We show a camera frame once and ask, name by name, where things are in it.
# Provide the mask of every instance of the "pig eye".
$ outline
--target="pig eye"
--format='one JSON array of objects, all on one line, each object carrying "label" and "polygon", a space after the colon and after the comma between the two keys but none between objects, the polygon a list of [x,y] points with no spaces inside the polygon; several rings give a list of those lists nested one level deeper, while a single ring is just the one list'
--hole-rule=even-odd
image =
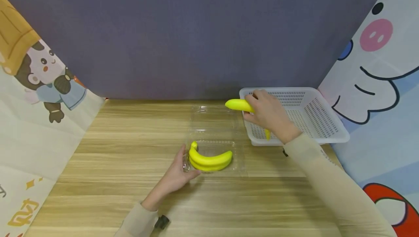
[{"label": "pig eye", "polygon": [[374,5],[374,7],[372,8],[372,14],[373,15],[377,15],[379,13],[381,13],[381,11],[384,8],[384,4],[383,3],[377,3],[376,5]]}]

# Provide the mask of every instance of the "yellow banana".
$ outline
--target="yellow banana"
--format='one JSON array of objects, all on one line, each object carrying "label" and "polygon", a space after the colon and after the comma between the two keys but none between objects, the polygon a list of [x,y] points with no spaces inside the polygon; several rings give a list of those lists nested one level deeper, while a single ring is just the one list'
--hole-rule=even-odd
[{"label": "yellow banana", "polygon": [[193,141],[189,150],[189,162],[195,169],[202,171],[218,171],[226,168],[231,162],[233,156],[232,151],[227,151],[213,157],[207,157],[199,154],[196,151],[197,147],[198,143]]},{"label": "yellow banana", "polygon": [[[226,107],[231,110],[237,110],[237,111],[245,111],[249,113],[254,113],[255,110],[253,110],[253,107],[243,99],[231,99],[226,102]],[[265,135],[266,139],[269,141],[271,138],[271,132],[267,129],[265,129]]]}]

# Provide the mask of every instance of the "wooden table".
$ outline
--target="wooden table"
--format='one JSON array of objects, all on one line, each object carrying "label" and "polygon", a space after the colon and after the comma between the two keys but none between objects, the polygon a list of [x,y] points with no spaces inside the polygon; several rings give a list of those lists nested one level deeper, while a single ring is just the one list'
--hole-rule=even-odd
[{"label": "wooden table", "polygon": [[[108,100],[25,236],[113,236],[185,142],[193,105],[222,102]],[[171,223],[152,236],[340,236],[293,161],[281,148],[252,146],[238,124],[247,176],[204,174],[171,194],[160,209]]]}]

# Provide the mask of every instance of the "cartoon poster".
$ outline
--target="cartoon poster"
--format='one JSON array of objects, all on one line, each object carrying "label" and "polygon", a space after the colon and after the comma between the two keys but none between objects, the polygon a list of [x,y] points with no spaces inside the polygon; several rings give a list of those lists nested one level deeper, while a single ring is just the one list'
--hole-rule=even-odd
[{"label": "cartoon poster", "polygon": [[104,99],[0,0],[0,237],[23,236]]},{"label": "cartoon poster", "polygon": [[319,87],[351,138],[345,171],[399,237],[419,236],[419,2],[377,0]]}]

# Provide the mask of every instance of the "pink pig nose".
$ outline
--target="pink pig nose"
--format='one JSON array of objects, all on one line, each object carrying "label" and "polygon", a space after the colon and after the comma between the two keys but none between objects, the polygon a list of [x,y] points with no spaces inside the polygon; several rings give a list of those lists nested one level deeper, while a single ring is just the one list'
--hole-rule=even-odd
[{"label": "pink pig nose", "polygon": [[378,19],[370,23],[361,33],[359,44],[366,52],[374,52],[384,47],[392,35],[392,23]]}]

